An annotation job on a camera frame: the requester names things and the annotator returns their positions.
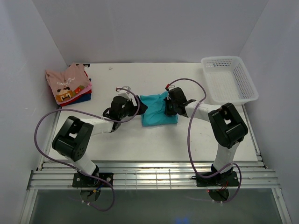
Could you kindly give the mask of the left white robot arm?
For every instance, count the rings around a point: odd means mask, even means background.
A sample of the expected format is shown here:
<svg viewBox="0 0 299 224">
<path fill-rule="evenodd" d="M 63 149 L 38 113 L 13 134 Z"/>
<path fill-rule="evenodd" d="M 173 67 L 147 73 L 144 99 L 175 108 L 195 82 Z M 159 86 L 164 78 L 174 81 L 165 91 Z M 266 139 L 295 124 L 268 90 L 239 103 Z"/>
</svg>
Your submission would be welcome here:
<svg viewBox="0 0 299 224">
<path fill-rule="evenodd" d="M 128 97 L 116 96 L 111 106 L 103 112 L 102 119 L 79 119 L 69 116 L 56 134 L 52 148 L 72 162 L 74 167 L 84 172 L 83 181 L 88 186 L 99 182 L 99 168 L 86 155 L 86 150 L 93 135 L 112 133 L 126 117 L 142 115 L 148 107 L 136 97 L 135 106 Z"/>
</svg>

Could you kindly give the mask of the teal t-shirt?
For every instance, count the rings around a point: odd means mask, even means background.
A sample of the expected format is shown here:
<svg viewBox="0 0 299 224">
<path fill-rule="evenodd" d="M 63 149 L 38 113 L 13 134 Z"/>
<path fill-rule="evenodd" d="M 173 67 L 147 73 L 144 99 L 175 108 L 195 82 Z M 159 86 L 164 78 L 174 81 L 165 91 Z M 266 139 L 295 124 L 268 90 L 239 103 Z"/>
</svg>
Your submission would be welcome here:
<svg viewBox="0 0 299 224">
<path fill-rule="evenodd" d="M 162 94 L 140 96 L 140 100 L 148 108 L 142 115 L 142 126 L 160 126 L 160 125 L 174 125 L 178 123 L 178 116 L 165 114 L 166 102 L 165 98 L 168 97 L 168 92 Z"/>
</svg>

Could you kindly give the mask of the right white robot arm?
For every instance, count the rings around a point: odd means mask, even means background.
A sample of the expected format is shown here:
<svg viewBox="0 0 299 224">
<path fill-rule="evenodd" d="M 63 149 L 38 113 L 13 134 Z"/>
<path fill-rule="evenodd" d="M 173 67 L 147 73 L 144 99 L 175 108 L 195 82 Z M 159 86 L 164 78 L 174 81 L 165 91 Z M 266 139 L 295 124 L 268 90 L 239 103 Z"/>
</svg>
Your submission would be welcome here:
<svg viewBox="0 0 299 224">
<path fill-rule="evenodd" d="M 193 169 L 196 169 L 192 160 L 190 135 L 194 119 L 209 122 L 216 141 L 217 153 L 209 173 L 196 173 L 196 179 L 211 184 L 222 185 L 233 173 L 233 162 L 237 148 L 248 134 L 248 128 L 232 103 L 224 105 L 204 104 L 201 100 L 186 99 L 183 90 L 179 87 L 166 87 L 168 96 L 164 99 L 165 114 L 167 116 L 180 115 L 189 118 L 187 131 L 187 149 Z"/>
</svg>

